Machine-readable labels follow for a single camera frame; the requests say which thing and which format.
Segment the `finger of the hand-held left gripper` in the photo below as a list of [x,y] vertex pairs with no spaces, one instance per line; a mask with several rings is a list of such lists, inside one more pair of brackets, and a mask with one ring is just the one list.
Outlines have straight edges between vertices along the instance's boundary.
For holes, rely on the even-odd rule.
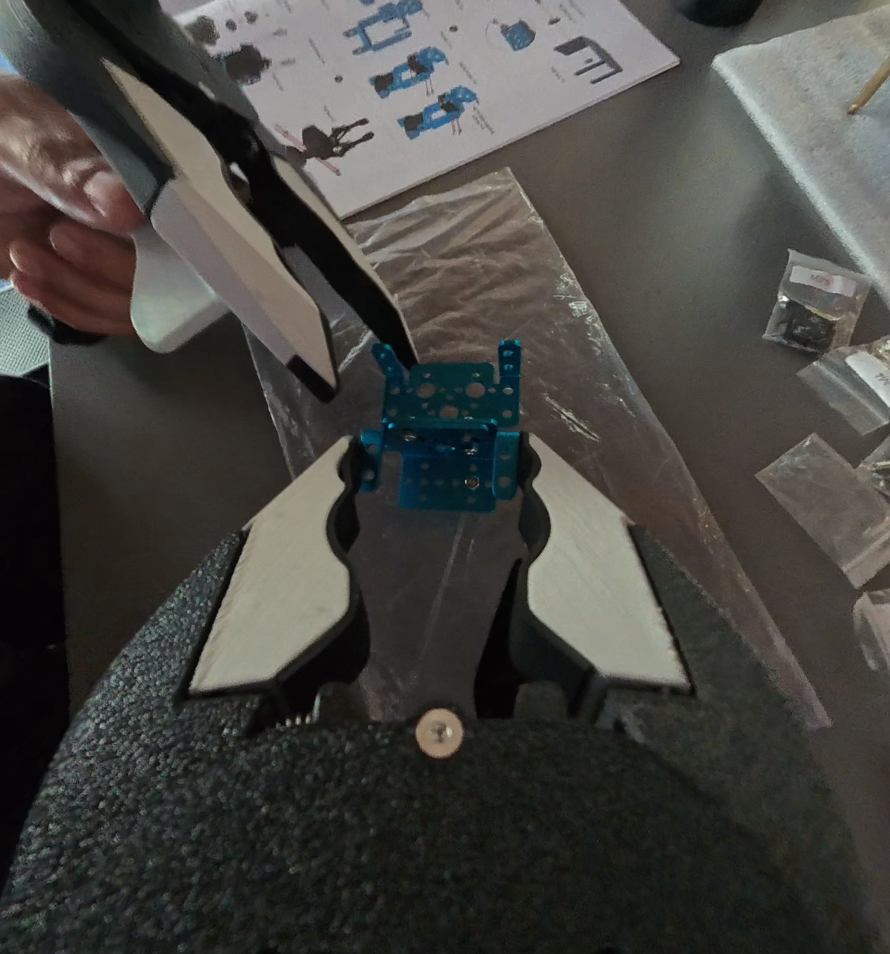
[[308,389],[332,399],[338,373],[317,304],[285,266],[272,238],[235,195],[205,135],[150,87],[105,62],[174,168],[151,214],[155,231]]
[[248,214],[272,241],[290,290],[311,304],[312,338],[336,366],[329,319],[343,304],[405,367],[418,361],[405,319],[359,246],[297,162],[229,81],[187,89],[187,116],[243,183]]

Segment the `white instruction booklet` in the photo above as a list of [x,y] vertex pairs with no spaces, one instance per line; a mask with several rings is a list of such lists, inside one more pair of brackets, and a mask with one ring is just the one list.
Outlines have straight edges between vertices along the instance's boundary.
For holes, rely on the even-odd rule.
[[346,218],[677,66],[620,2],[162,7]]

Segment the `white foam slab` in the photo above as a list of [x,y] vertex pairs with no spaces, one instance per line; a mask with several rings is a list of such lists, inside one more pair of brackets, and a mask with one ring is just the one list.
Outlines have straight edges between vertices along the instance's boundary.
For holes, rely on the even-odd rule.
[[890,4],[719,54],[713,70],[890,309]]

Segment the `person's left hand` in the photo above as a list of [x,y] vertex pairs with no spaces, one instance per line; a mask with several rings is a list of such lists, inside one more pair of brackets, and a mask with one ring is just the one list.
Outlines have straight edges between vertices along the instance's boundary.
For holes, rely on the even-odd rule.
[[71,328],[134,338],[132,233],[146,222],[81,125],[0,71],[0,280]]

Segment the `pile of small screw bags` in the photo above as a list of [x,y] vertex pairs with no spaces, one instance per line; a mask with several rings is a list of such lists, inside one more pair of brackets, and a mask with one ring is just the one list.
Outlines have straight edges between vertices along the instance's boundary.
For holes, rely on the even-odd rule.
[[867,275],[796,249],[786,253],[763,340],[805,360],[795,396],[811,399],[870,449],[854,463],[813,433],[758,472],[758,480],[857,590],[856,638],[890,685],[890,333],[857,343]]

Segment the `person's black clothing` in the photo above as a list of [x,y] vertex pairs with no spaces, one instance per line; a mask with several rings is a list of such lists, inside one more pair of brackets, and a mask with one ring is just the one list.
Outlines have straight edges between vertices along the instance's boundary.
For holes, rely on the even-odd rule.
[[0,890],[67,726],[65,638],[51,400],[0,376]]

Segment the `black ribbed cylinder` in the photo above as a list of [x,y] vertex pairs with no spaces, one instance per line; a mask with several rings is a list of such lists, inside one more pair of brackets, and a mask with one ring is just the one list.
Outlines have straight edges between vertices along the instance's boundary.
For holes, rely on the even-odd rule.
[[750,20],[761,1],[673,1],[687,20],[710,28],[732,28]]

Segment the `large clear plastic bag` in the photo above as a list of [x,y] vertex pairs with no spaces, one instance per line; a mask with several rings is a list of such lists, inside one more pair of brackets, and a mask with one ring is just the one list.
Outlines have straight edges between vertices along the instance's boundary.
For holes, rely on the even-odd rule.
[[509,169],[349,223],[423,359],[523,345],[522,422],[674,555],[776,674],[809,729],[831,719],[677,447]]

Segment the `blue metal bracket assembly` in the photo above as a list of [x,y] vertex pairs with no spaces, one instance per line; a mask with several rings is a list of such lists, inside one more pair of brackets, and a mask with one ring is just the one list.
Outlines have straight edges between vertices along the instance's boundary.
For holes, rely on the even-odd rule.
[[416,364],[391,347],[371,354],[384,375],[381,425],[363,431],[361,490],[375,492],[384,458],[401,458],[398,505],[490,513],[518,489],[521,343],[502,340],[495,364]]

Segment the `dark grey desk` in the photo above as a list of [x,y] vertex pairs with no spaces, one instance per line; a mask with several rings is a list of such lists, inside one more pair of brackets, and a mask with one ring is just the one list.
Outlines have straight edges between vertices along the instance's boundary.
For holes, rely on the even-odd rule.
[[[676,69],[366,218],[510,167],[833,721],[812,741],[890,947],[890,686],[854,638],[856,591],[756,477],[811,433],[854,462],[878,444],[799,380],[802,353],[761,340],[788,248],[848,256],[712,70],[732,46],[880,2],[765,2],[738,30],[627,6]],[[173,355],[107,340],[53,346],[51,365],[75,714],[287,469],[235,321]]]

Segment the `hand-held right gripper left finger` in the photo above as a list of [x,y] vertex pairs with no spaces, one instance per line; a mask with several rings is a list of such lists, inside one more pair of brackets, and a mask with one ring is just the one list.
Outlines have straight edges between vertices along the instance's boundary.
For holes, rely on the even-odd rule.
[[370,633],[349,561],[362,457],[341,437],[243,529],[178,705],[258,696],[254,727],[368,721],[357,679]]

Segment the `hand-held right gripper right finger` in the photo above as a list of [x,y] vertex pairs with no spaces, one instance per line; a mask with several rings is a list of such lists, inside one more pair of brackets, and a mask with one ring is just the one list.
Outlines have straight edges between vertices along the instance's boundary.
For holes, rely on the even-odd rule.
[[475,715],[597,722],[612,690],[694,694],[645,532],[534,434],[518,456],[524,556],[475,673]]

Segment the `brass standoff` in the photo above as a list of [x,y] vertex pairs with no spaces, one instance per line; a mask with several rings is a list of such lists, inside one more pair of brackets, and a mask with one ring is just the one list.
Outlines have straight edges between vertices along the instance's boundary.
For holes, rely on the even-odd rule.
[[861,112],[867,105],[868,102],[876,95],[876,93],[887,83],[890,79],[890,56],[887,60],[880,66],[876,73],[868,80],[868,83],[864,88],[858,93],[855,101],[847,108],[847,115],[855,115]]

